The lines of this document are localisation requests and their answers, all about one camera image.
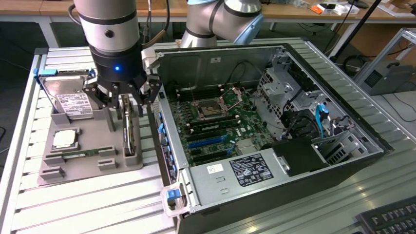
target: screw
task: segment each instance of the screw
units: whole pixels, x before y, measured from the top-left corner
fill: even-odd
[[[112,38],[112,37],[115,36],[115,32],[111,31],[111,30],[107,30],[107,31],[104,32],[104,35],[106,35],[108,38]]]

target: gray parts tray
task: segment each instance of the gray parts tray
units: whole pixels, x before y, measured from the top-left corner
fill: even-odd
[[[63,121],[62,114],[52,114],[48,139],[40,164],[38,184],[46,185],[127,172],[143,168],[139,117],[132,118],[135,155],[126,156],[123,141],[123,120],[116,113],[99,110],[95,119]],[[75,143],[62,149],[54,147],[55,134],[75,130]]]

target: floor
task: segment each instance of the floor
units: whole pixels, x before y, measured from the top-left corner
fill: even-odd
[[[182,38],[184,25],[186,23],[174,24],[172,30],[170,30],[168,35],[163,38],[163,42],[170,42],[174,41],[174,39]],[[87,45],[82,27],[74,23],[54,23],[52,27],[62,47]],[[155,25],[152,25],[154,35],[156,35],[162,27],[162,23],[155,23]],[[323,50],[334,36],[330,27],[330,24],[318,26],[311,23],[278,23],[275,31],[270,31],[270,23],[266,23],[259,32],[258,38],[303,37],[307,38],[320,50]],[[47,46],[42,30],[36,23],[0,22],[0,126],[7,129],[4,138],[0,141],[0,152],[10,147],[12,140],[28,78],[28,71],[24,68],[30,69],[31,67],[31,53],[34,53],[35,49]],[[339,61],[343,61],[343,58],[348,55],[355,55],[358,53],[359,51],[352,46],[348,46]],[[11,65],[4,59],[24,68]],[[4,165],[6,159],[7,152],[3,152],[0,153],[0,167]]]

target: hard drive label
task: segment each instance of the hard drive label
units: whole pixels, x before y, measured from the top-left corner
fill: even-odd
[[[68,116],[92,114],[92,108],[87,94],[60,94],[56,95],[56,97]]]
[[[262,154],[232,160],[230,161],[230,164],[239,184],[243,187],[274,178]]]

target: hard drive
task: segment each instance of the hard drive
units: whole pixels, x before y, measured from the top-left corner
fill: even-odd
[[[88,75],[40,77],[52,106],[58,113],[66,113],[70,119],[92,118],[98,104],[83,91]]]

